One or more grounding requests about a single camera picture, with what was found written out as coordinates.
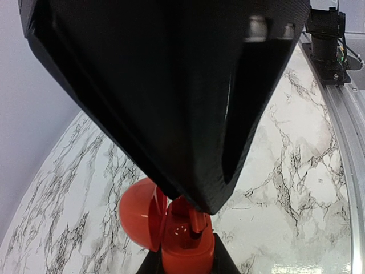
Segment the metal bolt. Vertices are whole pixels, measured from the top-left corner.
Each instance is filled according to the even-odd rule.
[[[249,29],[244,42],[264,42],[267,37],[267,24],[264,17],[255,15],[250,17]]]
[[[289,23],[285,26],[284,35],[283,37],[280,37],[279,40],[293,40],[294,36],[295,36],[294,25],[292,23]]]

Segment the red plastic part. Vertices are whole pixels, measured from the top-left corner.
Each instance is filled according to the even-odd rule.
[[[120,222],[128,236],[157,252],[161,244],[166,274],[209,274],[214,260],[210,216],[197,212],[185,198],[169,205],[150,179],[132,185],[120,199]]]
[[[121,226],[138,245],[157,252],[166,217],[167,197],[151,179],[143,179],[124,193],[119,202]]]
[[[212,270],[215,242],[210,216],[196,214],[204,215],[206,226],[201,233],[195,233],[190,211],[185,198],[174,200],[168,208],[161,244],[166,274],[209,274]]]

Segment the red lid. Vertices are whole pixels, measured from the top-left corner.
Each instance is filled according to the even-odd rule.
[[[119,202],[119,218],[138,245],[157,252],[166,220],[167,197],[150,178],[127,189]]]

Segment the table surface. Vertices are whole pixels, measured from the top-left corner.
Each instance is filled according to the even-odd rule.
[[[81,112],[23,197],[0,246],[0,273],[136,273],[148,251],[121,228],[117,203],[144,177]],[[212,221],[241,273],[351,272],[338,146],[298,47]]]

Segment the white wall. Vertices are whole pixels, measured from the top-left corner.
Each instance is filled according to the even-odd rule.
[[[37,170],[79,110],[29,49],[17,0],[0,0],[0,244]]]
[[[346,13],[346,32],[365,33],[365,0],[311,0],[313,9],[328,10],[337,7]]]

